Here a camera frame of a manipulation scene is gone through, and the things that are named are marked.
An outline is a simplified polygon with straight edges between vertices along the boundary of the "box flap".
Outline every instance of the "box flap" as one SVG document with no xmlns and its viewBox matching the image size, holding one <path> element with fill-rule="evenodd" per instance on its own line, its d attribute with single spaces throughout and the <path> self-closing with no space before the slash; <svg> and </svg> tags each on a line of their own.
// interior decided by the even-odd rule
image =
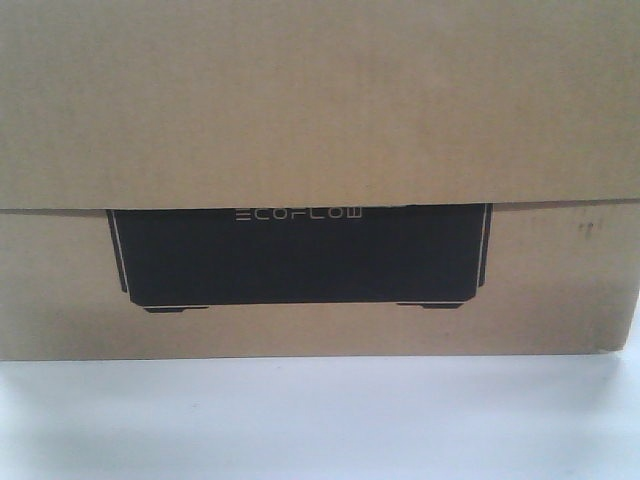
<svg viewBox="0 0 640 480">
<path fill-rule="evenodd" d="M 640 197 L 640 2 L 6 1 L 0 208 Z"/>
</svg>

